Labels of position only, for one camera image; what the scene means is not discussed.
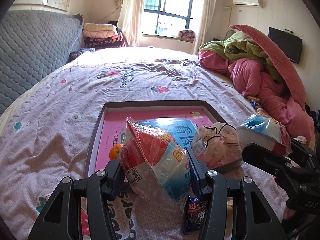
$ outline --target window sill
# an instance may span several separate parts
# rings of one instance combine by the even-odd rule
[[[185,41],[185,42],[190,42],[193,43],[193,41],[186,41],[177,37],[169,37],[169,36],[161,36],[161,35],[155,35],[155,34],[142,34],[143,37],[154,37],[154,38],[159,38],[159,39],[168,39],[168,40],[177,40],[177,41]]]

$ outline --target bed sheet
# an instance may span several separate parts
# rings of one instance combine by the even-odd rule
[[[90,137],[105,102],[205,100],[231,125],[255,111],[228,78],[203,69],[194,55],[156,48],[103,49],[84,53],[48,75],[0,117],[0,215],[25,240],[61,178],[83,177]],[[273,176],[242,163],[224,174],[250,176],[279,219],[287,195]],[[184,236],[181,215],[122,193],[109,203],[118,239],[197,239]],[[86,204],[84,239],[90,239]],[[231,238],[228,217],[225,239]]]

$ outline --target window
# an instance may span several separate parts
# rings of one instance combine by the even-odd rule
[[[190,27],[194,0],[145,0],[141,20],[145,34],[165,35],[165,30]]]

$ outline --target television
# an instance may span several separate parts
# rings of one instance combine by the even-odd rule
[[[302,39],[291,33],[271,27],[269,28],[268,37],[279,46],[293,63],[300,63],[303,46]]]

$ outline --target green blanket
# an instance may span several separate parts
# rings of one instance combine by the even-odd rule
[[[213,51],[232,63],[241,58],[257,60],[265,66],[265,71],[271,75],[273,80],[285,83],[268,55],[242,32],[236,32],[225,41],[210,41],[200,46],[199,51],[203,49]]]

